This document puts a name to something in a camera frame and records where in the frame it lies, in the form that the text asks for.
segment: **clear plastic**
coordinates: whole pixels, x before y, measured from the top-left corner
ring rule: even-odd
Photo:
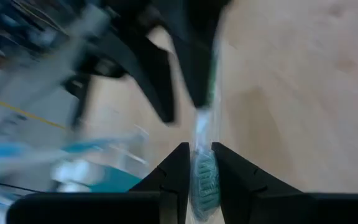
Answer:
[[[190,179],[192,223],[212,223],[214,214],[220,206],[218,165],[211,150],[211,143],[219,141],[221,129],[222,77],[219,61],[219,51],[215,50],[211,69],[209,106],[196,112]]]

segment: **yellow wire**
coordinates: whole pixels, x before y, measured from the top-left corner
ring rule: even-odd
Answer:
[[[66,127],[64,127],[64,126],[62,126],[62,125],[59,125],[59,124],[57,124],[57,123],[53,123],[53,122],[48,121],[48,120],[46,120],[46,119],[40,118],[40,117],[38,117],[38,116],[36,116],[36,115],[27,113],[27,112],[25,112],[24,110],[20,110],[19,108],[15,108],[15,107],[13,107],[13,106],[11,106],[11,105],[9,105],[9,104],[7,104],[7,103],[4,103],[4,102],[2,102],[2,101],[0,101],[0,105],[1,105],[1,106],[4,106],[4,107],[6,107],[6,108],[9,108],[9,109],[11,109],[11,110],[13,110],[13,111],[15,111],[15,112],[17,112],[17,113],[23,114],[23,115],[25,115],[25,116],[28,117],[28,118],[32,118],[32,119],[39,120],[39,121],[41,121],[41,122],[43,122],[43,123],[45,123],[45,124],[48,124],[48,125],[51,125],[51,126],[54,126],[54,127],[60,128],[60,129],[63,129],[63,130],[66,129]]]
[[[60,30],[60,32],[63,32],[64,34],[67,35],[67,32],[62,28],[60,27],[57,23],[56,25],[52,25],[51,23],[49,23],[48,21],[46,21],[45,19],[42,19],[41,17],[37,16],[36,14],[34,14],[32,11],[28,10],[25,6],[22,5],[21,2],[18,2],[16,0],[12,0],[13,2],[15,2],[18,6],[20,6],[21,9],[25,10],[26,12],[28,12],[29,14],[32,14],[33,16],[35,16],[36,18],[38,18],[39,20],[43,21],[44,23],[50,25],[51,27],[55,28],[56,30]],[[26,3],[28,6],[32,7],[33,9],[41,12],[45,17],[49,18],[51,21],[53,21],[53,19],[48,16],[46,13],[42,12],[41,10],[37,9],[36,7],[34,6],[31,6],[30,4]]]

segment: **teal toothbrush bristles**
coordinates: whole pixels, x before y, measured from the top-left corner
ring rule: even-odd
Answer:
[[[191,206],[198,221],[206,222],[220,205],[219,173],[213,152],[196,152],[191,188]]]

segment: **wooden floor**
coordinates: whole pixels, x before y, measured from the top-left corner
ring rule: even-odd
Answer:
[[[164,31],[151,39],[172,49]],[[221,142],[301,190],[358,192],[358,1],[234,1],[221,49]],[[94,81],[89,119],[108,119],[110,108],[142,126],[154,164],[191,141],[195,110],[174,54],[172,62],[174,127],[158,120],[133,80]]]

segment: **light wood floor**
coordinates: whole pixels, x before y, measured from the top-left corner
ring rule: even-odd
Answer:
[[[151,38],[172,49],[164,31]],[[221,48],[221,142],[301,190],[358,192],[358,1],[234,1]],[[155,164],[191,141],[195,110],[172,59],[176,126],[131,79],[95,79],[88,111],[96,121],[114,108],[146,129]]]

